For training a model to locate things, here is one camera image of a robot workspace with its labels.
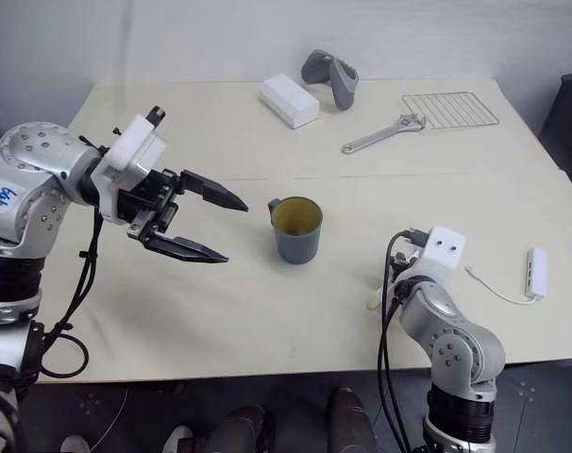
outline cable connector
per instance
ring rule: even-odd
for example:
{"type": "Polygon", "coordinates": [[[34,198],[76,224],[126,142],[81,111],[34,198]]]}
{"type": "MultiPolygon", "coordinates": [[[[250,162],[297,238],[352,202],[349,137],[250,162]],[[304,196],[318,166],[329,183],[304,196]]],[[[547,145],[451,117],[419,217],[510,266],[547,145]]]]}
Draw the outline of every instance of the cable connector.
{"type": "Polygon", "coordinates": [[[418,247],[424,247],[429,241],[428,233],[414,228],[404,230],[403,237],[409,240],[411,244],[418,247]]]}
{"type": "Polygon", "coordinates": [[[78,252],[78,257],[84,258],[85,260],[90,258],[97,259],[97,253],[91,253],[89,250],[81,250],[78,252]]]}

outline gray vr controller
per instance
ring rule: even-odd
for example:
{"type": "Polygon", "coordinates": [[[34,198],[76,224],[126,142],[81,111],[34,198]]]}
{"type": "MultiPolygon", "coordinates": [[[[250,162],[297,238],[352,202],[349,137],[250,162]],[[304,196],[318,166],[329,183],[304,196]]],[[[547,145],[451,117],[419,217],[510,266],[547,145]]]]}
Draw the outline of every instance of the gray vr controller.
{"type": "Polygon", "coordinates": [[[305,83],[324,83],[332,88],[334,102],[340,110],[353,105],[353,94],[360,79],[358,73],[341,59],[320,49],[315,49],[301,68],[305,83]]]}

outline wrench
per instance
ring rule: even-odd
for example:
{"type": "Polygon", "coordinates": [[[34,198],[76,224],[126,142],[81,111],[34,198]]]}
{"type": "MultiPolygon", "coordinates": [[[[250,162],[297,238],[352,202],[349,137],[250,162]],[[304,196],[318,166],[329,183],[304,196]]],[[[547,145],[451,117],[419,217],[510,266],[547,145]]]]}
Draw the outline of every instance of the wrench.
{"type": "Polygon", "coordinates": [[[351,143],[344,144],[341,147],[341,151],[343,154],[353,154],[356,151],[364,149],[366,146],[378,143],[399,132],[418,132],[425,128],[426,121],[426,118],[418,118],[415,114],[401,115],[393,125],[385,127],[374,134],[354,140],[351,143]]]}

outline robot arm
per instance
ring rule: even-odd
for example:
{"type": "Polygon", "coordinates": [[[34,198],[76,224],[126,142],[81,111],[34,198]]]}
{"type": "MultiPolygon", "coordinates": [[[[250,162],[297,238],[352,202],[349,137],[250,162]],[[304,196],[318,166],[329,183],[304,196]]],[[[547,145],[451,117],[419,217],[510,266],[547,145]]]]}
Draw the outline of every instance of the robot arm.
{"type": "Polygon", "coordinates": [[[148,250],[185,261],[227,261],[202,244],[162,235],[177,213],[176,197],[186,191],[223,208],[247,210],[214,181],[152,169],[164,149],[155,130],[163,117],[158,107],[145,118],[138,115],[111,148],[95,147],[49,123],[16,126],[0,141],[1,448],[23,451],[22,430],[12,425],[19,421],[16,393],[36,381],[42,354],[52,343],[34,317],[44,260],[71,202],[94,206],[114,224],[128,224],[128,237],[148,250]]]}
{"type": "Polygon", "coordinates": [[[504,369],[504,348],[491,331],[466,319],[442,286],[458,264],[464,237],[443,227],[420,233],[408,234],[421,238],[419,257],[411,262],[396,257],[388,300],[401,304],[401,326],[430,358],[425,440],[431,452],[493,452],[496,377],[504,369]]]}

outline black chair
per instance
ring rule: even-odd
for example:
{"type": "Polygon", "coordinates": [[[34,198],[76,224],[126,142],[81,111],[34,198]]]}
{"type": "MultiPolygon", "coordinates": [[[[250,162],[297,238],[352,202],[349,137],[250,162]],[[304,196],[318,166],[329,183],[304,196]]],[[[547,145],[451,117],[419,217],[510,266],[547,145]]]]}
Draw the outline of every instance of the black chair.
{"type": "Polygon", "coordinates": [[[561,77],[561,88],[539,139],[572,182],[572,74],[561,77]]]}

